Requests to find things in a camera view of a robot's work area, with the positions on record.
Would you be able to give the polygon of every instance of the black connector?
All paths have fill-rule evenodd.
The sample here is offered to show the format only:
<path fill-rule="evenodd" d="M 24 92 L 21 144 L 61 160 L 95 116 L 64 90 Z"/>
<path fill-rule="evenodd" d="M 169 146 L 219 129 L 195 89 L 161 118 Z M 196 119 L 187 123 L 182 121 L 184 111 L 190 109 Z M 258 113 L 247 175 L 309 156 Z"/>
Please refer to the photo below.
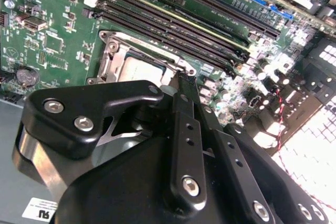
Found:
<path fill-rule="evenodd" d="M 0 85 L 3 83 L 8 83 L 15 78 L 14 73 L 5 72 L 0 70 Z"/>
<path fill-rule="evenodd" d="M 7 27 L 9 26 L 9 14 L 6 12 L 0 13 L 0 26 Z"/>

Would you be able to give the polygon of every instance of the motherboard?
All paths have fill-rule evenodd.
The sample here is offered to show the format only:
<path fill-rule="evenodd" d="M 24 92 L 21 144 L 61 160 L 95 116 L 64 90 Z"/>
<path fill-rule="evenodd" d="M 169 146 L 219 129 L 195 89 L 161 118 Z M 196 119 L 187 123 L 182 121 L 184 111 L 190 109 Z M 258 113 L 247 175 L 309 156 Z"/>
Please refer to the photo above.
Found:
<path fill-rule="evenodd" d="M 336 0 L 0 4 L 5 100 L 16 103 L 39 89 L 131 80 L 164 87 L 182 71 L 197 77 L 199 101 L 222 125 L 244 125 L 264 111 L 276 118 L 280 105 L 271 103 L 281 90 L 289 100 L 297 98 L 293 92 L 306 100 L 304 79 L 294 67 L 309 53 L 307 46 L 336 35 Z"/>

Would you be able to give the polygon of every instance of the ul label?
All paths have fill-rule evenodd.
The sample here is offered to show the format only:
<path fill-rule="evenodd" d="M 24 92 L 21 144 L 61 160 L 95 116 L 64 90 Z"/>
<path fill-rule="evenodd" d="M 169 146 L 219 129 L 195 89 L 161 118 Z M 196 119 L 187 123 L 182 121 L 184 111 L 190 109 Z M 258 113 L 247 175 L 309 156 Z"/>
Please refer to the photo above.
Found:
<path fill-rule="evenodd" d="M 23 218 L 50 222 L 57 209 L 57 203 L 49 200 L 32 198 L 22 214 Z"/>

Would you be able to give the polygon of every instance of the red wire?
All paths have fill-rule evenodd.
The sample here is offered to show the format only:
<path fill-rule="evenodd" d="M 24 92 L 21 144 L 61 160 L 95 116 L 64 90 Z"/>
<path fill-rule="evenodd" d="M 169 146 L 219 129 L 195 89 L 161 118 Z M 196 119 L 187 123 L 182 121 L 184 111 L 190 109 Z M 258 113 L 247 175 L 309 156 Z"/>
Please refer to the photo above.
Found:
<path fill-rule="evenodd" d="M 280 158 L 280 161 L 281 161 L 281 164 L 283 166 L 283 168 L 285 169 L 285 172 L 292 178 L 292 176 L 289 174 L 289 171 L 288 169 L 286 168 L 286 165 L 284 163 L 284 160 L 282 159 L 282 156 L 281 156 L 281 147 L 282 147 L 282 143 L 281 143 L 281 125 L 283 124 L 283 120 L 284 120 L 284 117 L 283 117 L 283 109 L 285 107 L 285 104 L 283 104 L 284 102 L 284 99 L 283 97 L 280 95 L 280 90 L 278 89 L 277 90 L 277 96 L 279 97 L 279 104 L 280 104 L 280 111 L 279 111 L 279 115 L 280 115 L 280 121 L 279 121 L 279 134 L 278 134 L 278 154 L 279 154 L 279 158 Z M 322 200 L 318 199 L 315 195 L 311 195 L 310 193 L 308 193 L 306 190 L 304 190 L 308 195 L 310 195 L 311 198 L 313 198 L 314 200 L 316 200 L 319 204 L 321 205 L 324 205 L 334 211 L 336 211 L 336 208 L 333 207 L 332 205 L 329 205 L 329 204 L 326 204 L 324 203 Z"/>

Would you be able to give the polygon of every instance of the metal grille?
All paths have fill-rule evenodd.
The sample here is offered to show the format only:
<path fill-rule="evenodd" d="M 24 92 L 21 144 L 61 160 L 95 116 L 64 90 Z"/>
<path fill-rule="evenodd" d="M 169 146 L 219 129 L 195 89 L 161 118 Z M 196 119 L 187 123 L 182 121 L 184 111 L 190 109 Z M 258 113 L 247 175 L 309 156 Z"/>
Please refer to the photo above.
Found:
<path fill-rule="evenodd" d="M 281 149 L 290 176 L 309 194 L 336 207 L 336 97 L 314 115 Z M 273 159 L 283 167 L 279 153 Z M 331 224 L 336 211 L 321 205 Z"/>

